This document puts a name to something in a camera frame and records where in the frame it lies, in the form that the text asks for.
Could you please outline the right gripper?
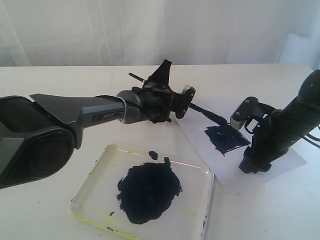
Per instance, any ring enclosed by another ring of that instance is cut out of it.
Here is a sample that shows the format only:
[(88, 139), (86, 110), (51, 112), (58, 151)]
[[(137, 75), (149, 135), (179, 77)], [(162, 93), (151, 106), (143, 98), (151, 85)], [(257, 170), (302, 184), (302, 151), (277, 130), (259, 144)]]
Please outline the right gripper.
[(246, 173), (268, 172), (271, 162), (285, 155), (299, 137), (296, 133), (283, 131), (279, 124), (279, 112), (272, 112), (259, 121), (253, 130), (251, 146), (243, 153), (239, 169)]

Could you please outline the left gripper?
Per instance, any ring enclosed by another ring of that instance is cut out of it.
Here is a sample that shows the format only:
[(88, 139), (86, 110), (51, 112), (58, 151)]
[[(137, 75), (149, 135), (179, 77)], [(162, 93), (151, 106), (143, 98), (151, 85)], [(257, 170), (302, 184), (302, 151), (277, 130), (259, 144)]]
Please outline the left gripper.
[(141, 120), (153, 123), (170, 121), (170, 113), (180, 117), (182, 112), (181, 94), (169, 86), (171, 62), (163, 63), (152, 73), (141, 90)]

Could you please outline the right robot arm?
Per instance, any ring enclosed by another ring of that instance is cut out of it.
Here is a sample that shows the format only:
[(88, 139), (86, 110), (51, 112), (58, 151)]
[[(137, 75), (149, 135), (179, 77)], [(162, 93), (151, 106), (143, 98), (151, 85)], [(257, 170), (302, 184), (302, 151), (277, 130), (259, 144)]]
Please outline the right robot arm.
[(297, 96), (282, 110), (247, 97), (232, 115), (235, 129), (257, 125), (250, 132), (251, 146), (243, 153), (239, 168), (246, 174), (267, 172), (272, 162), (285, 155), (297, 141), (320, 124), (320, 71), (313, 71), (302, 83)]

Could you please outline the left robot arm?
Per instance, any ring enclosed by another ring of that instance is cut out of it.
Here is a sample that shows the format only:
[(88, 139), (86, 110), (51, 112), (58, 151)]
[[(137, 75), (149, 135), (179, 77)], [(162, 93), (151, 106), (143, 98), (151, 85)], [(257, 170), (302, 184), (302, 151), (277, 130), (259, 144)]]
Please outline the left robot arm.
[(0, 186), (8, 188), (58, 172), (81, 147), (86, 128), (123, 121), (163, 123), (180, 118), (187, 104), (169, 86), (165, 60), (144, 81), (117, 95), (64, 97), (33, 94), (0, 99)]

